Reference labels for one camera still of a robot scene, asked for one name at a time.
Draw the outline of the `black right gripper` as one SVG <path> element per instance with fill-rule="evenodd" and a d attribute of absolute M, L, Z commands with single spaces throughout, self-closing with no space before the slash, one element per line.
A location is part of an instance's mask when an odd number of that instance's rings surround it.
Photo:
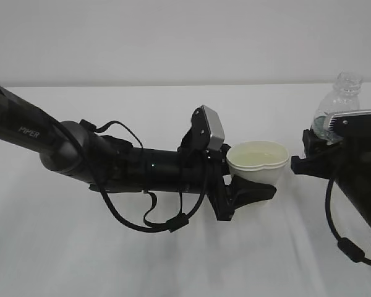
<path fill-rule="evenodd" d="M 371 198 L 371 139 L 345 139 L 329 146 L 313 130 L 306 129 L 302 142 L 305 157 L 291 157 L 294 174 L 334 177 L 348 198 Z"/>

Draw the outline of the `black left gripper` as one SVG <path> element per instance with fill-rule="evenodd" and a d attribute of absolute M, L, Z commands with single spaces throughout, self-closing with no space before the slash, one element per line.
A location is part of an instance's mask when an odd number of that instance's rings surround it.
<path fill-rule="evenodd" d="M 271 200 L 277 192 L 271 184 L 257 183 L 233 176 L 228 186 L 224 176 L 229 174 L 225 156 L 231 146 L 223 143 L 219 151 L 190 150 L 181 147 L 181 178 L 199 193 L 196 204 L 189 213 L 181 214 L 187 222 L 196 213 L 205 196 L 218 221 L 230 221 L 234 211 L 246 205 Z"/>

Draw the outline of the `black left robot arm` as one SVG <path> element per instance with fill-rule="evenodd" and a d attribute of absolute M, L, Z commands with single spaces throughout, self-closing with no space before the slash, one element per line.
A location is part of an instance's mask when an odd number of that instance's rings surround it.
<path fill-rule="evenodd" d="M 273 183 L 229 174 L 224 131 L 218 114 L 199 106 L 177 150 L 134 147 L 106 135 L 108 125 L 59 122 L 0 86 L 0 139 L 37 152 L 50 171 L 78 179 L 92 191 L 185 192 L 207 197 L 216 218 L 229 221 L 245 205 L 270 200 Z"/>

